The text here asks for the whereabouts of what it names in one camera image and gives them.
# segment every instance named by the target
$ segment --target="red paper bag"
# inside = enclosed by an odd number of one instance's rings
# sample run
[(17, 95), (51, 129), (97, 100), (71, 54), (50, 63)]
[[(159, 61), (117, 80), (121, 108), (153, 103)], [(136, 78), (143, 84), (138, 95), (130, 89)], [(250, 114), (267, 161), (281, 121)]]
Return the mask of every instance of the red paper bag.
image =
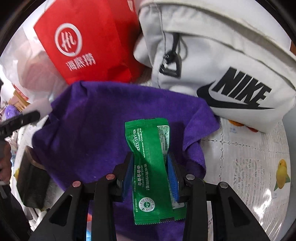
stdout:
[(56, 0), (34, 29), (68, 84), (130, 82), (144, 69), (133, 56), (140, 26), (132, 0)]

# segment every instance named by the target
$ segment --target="black plastic buckle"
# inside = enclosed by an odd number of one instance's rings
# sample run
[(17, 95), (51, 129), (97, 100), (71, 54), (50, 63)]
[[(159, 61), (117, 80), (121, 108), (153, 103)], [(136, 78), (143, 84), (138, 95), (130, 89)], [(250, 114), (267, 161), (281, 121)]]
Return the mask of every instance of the black plastic buckle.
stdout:
[[(163, 63), (159, 68), (159, 72), (163, 75), (171, 76), (174, 78), (181, 77), (181, 61), (180, 57), (176, 53), (176, 48), (180, 40), (179, 33), (173, 33), (173, 47), (172, 50), (167, 52), (163, 57)], [(176, 69), (169, 69), (167, 66), (169, 64), (176, 63)]]

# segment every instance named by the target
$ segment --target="person's hand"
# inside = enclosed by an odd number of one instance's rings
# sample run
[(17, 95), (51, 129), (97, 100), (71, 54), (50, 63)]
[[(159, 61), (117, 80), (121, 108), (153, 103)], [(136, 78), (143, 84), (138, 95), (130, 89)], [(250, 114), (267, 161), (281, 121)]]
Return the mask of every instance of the person's hand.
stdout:
[(9, 183), (11, 177), (11, 147), (8, 142), (4, 147), (4, 157), (0, 159), (0, 180)]

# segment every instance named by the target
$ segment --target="purple towel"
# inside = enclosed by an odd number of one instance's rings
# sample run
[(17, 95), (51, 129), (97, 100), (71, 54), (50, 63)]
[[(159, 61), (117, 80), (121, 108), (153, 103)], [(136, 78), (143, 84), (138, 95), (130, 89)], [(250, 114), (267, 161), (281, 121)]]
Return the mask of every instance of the purple towel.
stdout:
[[(40, 162), (64, 190), (76, 180), (97, 181), (124, 161), (130, 151), (127, 121), (166, 118), (170, 150), (200, 178), (205, 176), (205, 159), (198, 141), (219, 128), (202, 98), (131, 84), (77, 82), (52, 107), (32, 143)], [(114, 216), (116, 231), (133, 240), (182, 240), (183, 221), (136, 226), (131, 189), (124, 203), (115, 203)]]

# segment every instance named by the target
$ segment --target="nike logo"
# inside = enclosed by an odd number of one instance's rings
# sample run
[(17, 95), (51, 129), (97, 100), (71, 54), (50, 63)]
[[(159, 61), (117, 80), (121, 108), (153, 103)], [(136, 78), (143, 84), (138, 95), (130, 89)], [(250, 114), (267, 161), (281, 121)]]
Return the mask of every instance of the nike logo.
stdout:
[[(214, 86), (212, 91), (219, 92), (223, 88), (221, 92), (222, 95), (240, 101), (244, 98), (244, 103), (234, 103), (214, 99), (209, 93), (210, 87), (214, 82), (200, 87), (196, 91), (197, 96), (203, 98), (209, 106), (216, 108), (249, 110), (273, 109), (268, 107), (260, 107), (260, 104), (257, 103), (258, 100), (265, 99), (266, 92), (270, 93), (272, 89), (263, 83), (258, 83), (258, 80), (241, 71), (237, 75), (236, 72), (236, 69), (230, 67), (222, 79)], [(259, 92), (255, 97), (252, 98), (254, 92), (257, 90), (259, 90)]]

